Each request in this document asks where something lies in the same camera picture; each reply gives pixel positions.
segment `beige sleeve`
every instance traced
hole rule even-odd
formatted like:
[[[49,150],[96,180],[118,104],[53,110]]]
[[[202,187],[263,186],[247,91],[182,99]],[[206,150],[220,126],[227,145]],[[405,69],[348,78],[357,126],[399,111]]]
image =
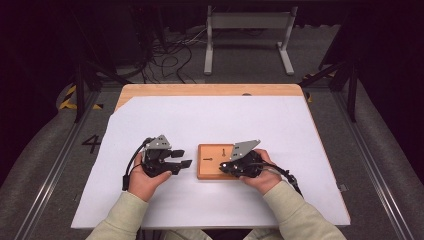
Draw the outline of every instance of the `beige sleeve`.
[[[282,181],[264,195],[278,220],[281,235],[292,239],[346,239],[288,183]]]
[[[122,192],[107,218],[87,239],[135,239],[148,203],[129,192]]]

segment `table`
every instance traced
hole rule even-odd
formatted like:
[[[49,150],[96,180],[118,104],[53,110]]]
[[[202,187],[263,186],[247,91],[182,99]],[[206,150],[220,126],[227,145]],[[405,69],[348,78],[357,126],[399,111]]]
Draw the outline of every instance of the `table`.
[[[174,149],[186,151],[184,159],[193,160],[198,144],[235,143],[260,136],[258,147],[267,149],[277,165],[291,170],[308,202],[333,224],[350,224],[298,85],[136,84],[122,90],[72,228],[92,228],[107,215],[120,194],[121,177],[140,144],[137,141],[156,137],[158,131]],[[161,185],[151,200],[143,229],[277,226],[254,189],[238,180],[198,180],[196,165],[193,161],[189,169]]]

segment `gray floor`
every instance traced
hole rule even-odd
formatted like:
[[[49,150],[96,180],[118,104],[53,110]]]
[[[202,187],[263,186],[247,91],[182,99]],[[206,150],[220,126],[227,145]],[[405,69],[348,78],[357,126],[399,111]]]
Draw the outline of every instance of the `gray floor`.
[[[297,83],[305,74],[317,71],[337,30],[337,26],[293,30],[288,52],[294,76],[285,74],[275,46],[281,34],[270,30],[256,37],[243,32],[216,34],[211,76],[203,75],[205,44],[191,46],[192,59],[180,75],[187,83],[198,84]],[[163,77],[162,69],[151,65],[152,71],[146,70],[147,82],[179,83],[175,71],[189,58],[189,51],[183,49],[175,56],[178,64],[164,68],[170,76]],[[175,59],[169,58],[164,63],[171,65],[172,61]],[[141,74],[131,81],[142,83]],[[342,232],[348,239],[424,239],[423,185],[365,90],[359,85],[357,123],[352,124],[344,110],[345,91],[332,93],[325,82],[305,91],[312,96],[308,104],[335,177],[349,189],[342,195],[352,224],[341,228]],[[58,96],[58,106],[66,91]],[[27,239],[84,239],[90,233],[70,229],[99,149],[90,153],[91,146],[82,143],[93,135],[101,141],[119,92],[118,84],[105,82],[102,91],[92,95],[95,103],[104,104],[102,110],[88,111],[80,124],[73,124],[75,110],[59,110],[28,144],[0,190],[0,239],[13,239],[23,223],[18,236]],[[78,134],[71,136],[75,129]],[[69,142],[73,143],[70,149],[63,149]],[[61,174],[57,181],[52,177],[55,172]],[[37,199],[40,190],[44,190],[44,201]],[[34,202],[42,203],[38,210],[31,209]]]

